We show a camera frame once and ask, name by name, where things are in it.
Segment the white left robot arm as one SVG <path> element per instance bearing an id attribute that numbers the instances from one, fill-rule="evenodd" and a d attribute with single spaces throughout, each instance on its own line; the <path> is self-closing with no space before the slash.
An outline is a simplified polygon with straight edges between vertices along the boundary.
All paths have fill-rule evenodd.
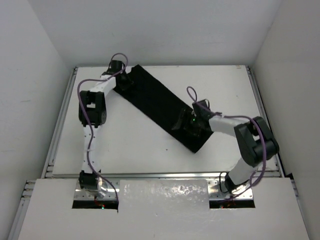
<path id="1" fill-rule="evenodd" d="M 99 79 L 87 78 L 77 85 L 79 103 L 78 119 L 83 126 L 83 164 L 79 174 L 81 189 L 97 196 L 108 191 L 113 184 L 101 174 L 100 162 L 96 158 L 98 135 L 107 120 L 106 96 L 115 87 L 127 90 L 133 84 L 126 73 L 128 63 L 111 60 Z"/>

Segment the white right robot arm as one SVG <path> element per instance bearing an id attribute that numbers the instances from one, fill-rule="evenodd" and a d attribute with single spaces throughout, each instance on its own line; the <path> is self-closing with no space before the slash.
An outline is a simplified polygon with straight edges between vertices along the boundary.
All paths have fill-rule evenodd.
<path id="1" fill-rule="evenodd" d="M 279 144 L 266 121 L 260 117 L 250 118 L 244 115 L 223 115 L 209 109 L 205 100 L 195 101 L 193 110 L 183 109 L 173 131 L 184 131 L 192 137 L 218 132 L 234 137 L 240 152 L 236 165 L 226 173 L 224 186 L 231 194 L 237 187 L 249 183 L 254 187 L 263 178 L 267 160 L 275 156 Z"/>

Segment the white front cover panel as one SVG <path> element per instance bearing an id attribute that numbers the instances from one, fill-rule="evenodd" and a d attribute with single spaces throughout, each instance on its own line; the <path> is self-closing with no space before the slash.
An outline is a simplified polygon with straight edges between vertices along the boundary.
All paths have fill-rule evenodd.
<path id="1" fill-rule="evenodd" d="M 21 240 L 306 240 L 287 178 L 253 189 L 253 208 L 211 209 L 205 180 L 122 180 L 119 209 L 74 209 L 75 179 L 39 179 Z"/>

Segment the black t-shirt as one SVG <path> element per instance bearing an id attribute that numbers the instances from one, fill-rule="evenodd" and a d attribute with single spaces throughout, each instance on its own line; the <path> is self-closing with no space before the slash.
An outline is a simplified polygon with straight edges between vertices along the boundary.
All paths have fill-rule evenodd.
<path id="1" fill-rule="evenodd" d="M 134 66 L 127 74 L 134 82 L 132 89 L 125 92 L 116 92 L 115 87 L 113 90 L 191 152 L 196 153 L 200 150 L 213 132 L 212 134 L 203 133 L 200 137 L 195 137 L 184 131 L 172 130 L 173 125 L 178 120 L 180 111 L 184 108 L 190 110 L 192 108 L 142 66 Z"/>

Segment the aluminium table frame rail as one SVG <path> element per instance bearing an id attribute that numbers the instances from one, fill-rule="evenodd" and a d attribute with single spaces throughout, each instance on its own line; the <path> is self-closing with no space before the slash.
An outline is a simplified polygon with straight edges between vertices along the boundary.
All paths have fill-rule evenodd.
<path id="1" fill-rule="evenodd" d="M 246 65 L 147 66 L 152 76 L 184 102 L 193 86 L 199 97 L 225 113 L 266 116 L 252 70 Z M 99 77 L 105 66 L 72 71 L 41 177 L 79 176 L 83 131 L 77 120 L 77 85 Z M 115 92 L 107 96 L 107 122 L 99 146 L 101 170 L 113 178 L 215 178 L 229 171 L 240 153 L 235 140 L 217 133 L 192 153 Z"/>

